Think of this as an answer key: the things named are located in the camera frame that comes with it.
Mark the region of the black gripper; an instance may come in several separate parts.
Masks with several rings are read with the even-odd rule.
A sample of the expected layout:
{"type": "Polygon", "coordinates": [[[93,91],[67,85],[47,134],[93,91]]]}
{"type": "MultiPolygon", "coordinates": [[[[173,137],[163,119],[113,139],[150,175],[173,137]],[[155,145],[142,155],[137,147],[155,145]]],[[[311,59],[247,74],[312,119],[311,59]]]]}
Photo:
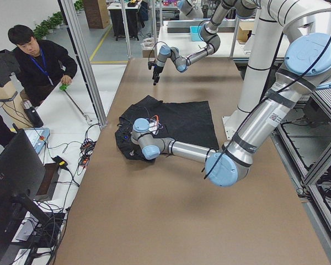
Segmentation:
{"type": "Polygon", "coordinates": [[[156,85],[156,83],[159,82],[159,74],[162,73],[163,71],[163,62],[160,61],[159,59],[155,59],[154,61],[148,61],[148,69],[151,70],[153,67],[153,86],[156,85]]]}

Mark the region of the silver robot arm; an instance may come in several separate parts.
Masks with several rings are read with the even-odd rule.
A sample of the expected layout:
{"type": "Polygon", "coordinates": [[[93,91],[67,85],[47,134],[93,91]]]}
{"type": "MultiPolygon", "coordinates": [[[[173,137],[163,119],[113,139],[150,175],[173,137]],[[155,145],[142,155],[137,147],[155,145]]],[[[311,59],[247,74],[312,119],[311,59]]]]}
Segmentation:
{"type": "Polygon", "coordinates": [[[197,26],[198,34],[205,46],[190,55],[182,56],[177,47],[163,44],[155,60],[148,62],[148,69],[153,71],[153,84],[156,85],[159,82],[159,75],[162,73],[168,59],[172,61],[177,71],[182,73],[190,65],[214,54],[221,44],[220,37],[217,34],[218,28],[232,8],[236,9],[237,17],[247,19],[254,13],[257,5],[253,1],[221,1],[211,18],[203,20],[197,26]]]}
{"type": "Polygon", "coordinates": [[[229,138],[222,151],[156,138],[148,120],[134,121],[131,142],[145,159],[162,153],[202,162],[206,177],[228,187],[245,178],[253,155],[302,95],[331,88],[331,1],[221,1],[205,20],[201,50],[183,57],[176,47],[163,45],[148,64],[158,82],[167,60],[184,72],[220,47],[218,27],[230,9],[239,18],[256,15],[248,69],[237,110],[226,120],[229,138]]]}

